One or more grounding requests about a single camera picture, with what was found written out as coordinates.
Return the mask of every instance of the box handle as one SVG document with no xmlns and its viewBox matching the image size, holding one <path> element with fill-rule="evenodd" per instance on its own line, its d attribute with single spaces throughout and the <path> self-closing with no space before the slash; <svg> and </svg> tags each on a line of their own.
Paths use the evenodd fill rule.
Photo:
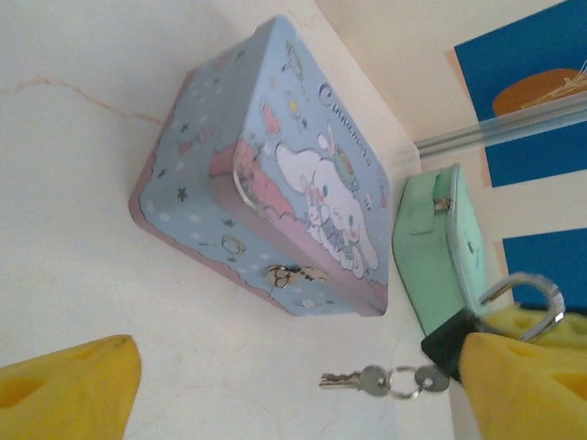
<svg viewBox="0 0 587 440">
<path fill-rule="evenodd" d="M 448 197 L 434 198 L 434 190 L 440 178 L 440 173 L 430 172 L 418 176 L 418 184 L 412 192 L 410 205 L 410 234 L 430 234 L 434 230 L 434 217 L 437 212 L 450 209 L 451 200 Z"/>
</svg>

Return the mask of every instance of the box lid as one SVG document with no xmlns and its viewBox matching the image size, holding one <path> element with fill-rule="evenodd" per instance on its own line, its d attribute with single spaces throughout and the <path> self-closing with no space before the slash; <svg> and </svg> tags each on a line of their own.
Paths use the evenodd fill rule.
<svg viewBox="0 0 587 440">
<path fill-rule="evenodd" d="M 329 274 L 341 296 L 384 313 L 388 177 L 287 20 L 277 17 L 260 29 L 267 26 L 233 159 L 238 192 L 289 246 Z"/>
</svg>

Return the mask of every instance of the blue tin box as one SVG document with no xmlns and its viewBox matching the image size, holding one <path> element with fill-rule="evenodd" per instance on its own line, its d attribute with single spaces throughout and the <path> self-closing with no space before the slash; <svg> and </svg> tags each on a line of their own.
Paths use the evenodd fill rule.
<svg viewBox="0 0 587 440">
<path fill-rule="evenodd" d="M 294 315 L 387 308 L 389 180 L 283 17 L 188 75 L 130 199 L 148 232 Z"/>
</svg>

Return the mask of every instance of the white cartoon dog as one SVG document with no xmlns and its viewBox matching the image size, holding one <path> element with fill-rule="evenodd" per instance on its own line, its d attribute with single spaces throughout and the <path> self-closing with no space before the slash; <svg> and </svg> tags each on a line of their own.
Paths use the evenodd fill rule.
<svg viewBox="0 0 587 440">
<path fill-rule="evenodd" d="M 330 126 L 328 138 L 320 135 L 318 143 L 334 157 L 336 144 Z M 340 179 L 334 161 L 313 150 L 294 152 L 283 143 L 277 146 L 276 156 L 290 187 L 304 195 L 311 236 L 357 278 L 364 275 L 365 262 L 377 269 L 379 258 L 367 235 L 361 204 Z"/>
</svg>

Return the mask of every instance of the padlock shackle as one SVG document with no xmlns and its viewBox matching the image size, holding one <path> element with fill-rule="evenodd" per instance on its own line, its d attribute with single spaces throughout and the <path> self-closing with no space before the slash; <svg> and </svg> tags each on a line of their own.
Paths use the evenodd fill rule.
<svg viewBox="0 0 587 440">
<path fill-rule="evenodd" d="M 559 286 L 542 275 L 516 272 L 493 285 L 492 288 L 480 298 L 480 302 L 485 305 L 496 300 L 513 287 L 521 284 L 527 284 L 536 288 L 548 301 L 546 316 L 542 321 L 520 336 L 521 341 L 528 342 L 546 333 L 565 317 L 565 301 Z"/>
</svg>

